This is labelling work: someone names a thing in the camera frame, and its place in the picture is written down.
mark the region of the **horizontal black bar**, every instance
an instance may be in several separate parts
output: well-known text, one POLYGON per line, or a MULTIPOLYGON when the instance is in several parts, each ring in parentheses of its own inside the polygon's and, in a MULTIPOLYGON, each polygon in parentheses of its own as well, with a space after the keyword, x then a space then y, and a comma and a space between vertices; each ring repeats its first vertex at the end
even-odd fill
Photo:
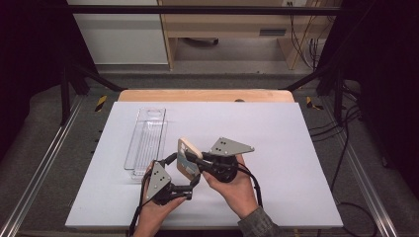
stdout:
POLYGON ((361 9, 340 7, 252 7, 252 6, 121 6, 121 5, 49 5, 42 9, 73 14, 210 14, 210 15, 295 15, 338 16, 361 13, 361 9))

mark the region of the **hand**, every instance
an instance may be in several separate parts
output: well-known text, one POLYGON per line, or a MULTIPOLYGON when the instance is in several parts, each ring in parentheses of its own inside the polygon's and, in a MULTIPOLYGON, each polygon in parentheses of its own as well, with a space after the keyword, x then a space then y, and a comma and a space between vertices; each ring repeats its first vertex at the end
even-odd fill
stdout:
MULTIPOLYGON (((238 163, 244 165, 243 156, 237 155, 236 157, 238 163)), ((240 219, 245 218, 258 208, 252 183, 248 175, 238 171, 237 176, 230 183, 222 183, 207 172, 203 172, 203 175, 209 183, 209 186, 224 197, 227 204, 240 219)))
MULTIPOLYGON (((146 194, 148 190, 149 181, 145 182, 143 203, 146 203, 146 194)), ((141 213, 138 217, 138 225, 133 234, 134 237, 152 237, 160 229, 164 219, 169 213, 178 207, 186 198, 178 197, 167 202, 165 205, 158 205, 154 201, 150 201, 142 207, 141 213)))

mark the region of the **person's right hand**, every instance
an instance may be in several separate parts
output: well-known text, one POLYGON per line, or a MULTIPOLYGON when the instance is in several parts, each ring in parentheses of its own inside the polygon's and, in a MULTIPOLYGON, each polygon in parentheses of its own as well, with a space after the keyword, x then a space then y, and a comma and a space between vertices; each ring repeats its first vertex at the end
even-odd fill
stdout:
MULTIPOLYGON (((236 157, 238 163, 244 165, 243 156, 237 155, 236 157)), ((238 171, 237 176, 230 183, 222 183, 207 172, 203 172, 203 176, 209 186, 224 197, 240 219, 245 218, 258 208, 250 177, 243 172, 238 171)))

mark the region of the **person's left hand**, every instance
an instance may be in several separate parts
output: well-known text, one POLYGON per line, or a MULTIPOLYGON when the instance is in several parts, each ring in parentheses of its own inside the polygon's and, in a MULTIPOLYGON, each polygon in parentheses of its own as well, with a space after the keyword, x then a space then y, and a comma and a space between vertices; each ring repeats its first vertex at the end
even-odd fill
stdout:
MULTIPOLYGON (((145 182, 143 203, 146 203, 146 194, 148 190, 149 180, 145 182)), ((154 201, 150 201, 142 207, 138 217, 138 225, 133 234, 134 237, 152 237, 160 229, 164 219, 169 213, 178 207, 186 198, 178 197, 167 202, 165 205, 158 205, 154 201)))

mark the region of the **forearm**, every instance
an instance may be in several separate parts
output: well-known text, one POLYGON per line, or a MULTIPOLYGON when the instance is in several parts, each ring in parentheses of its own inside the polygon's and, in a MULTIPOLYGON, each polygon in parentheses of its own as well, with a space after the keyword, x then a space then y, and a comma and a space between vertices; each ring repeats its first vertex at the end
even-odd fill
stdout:
POLYGON ((262 207, 258 207, 246 218, 238 222, 243 237, 284 236, 281 228, 275 224, 262 207))

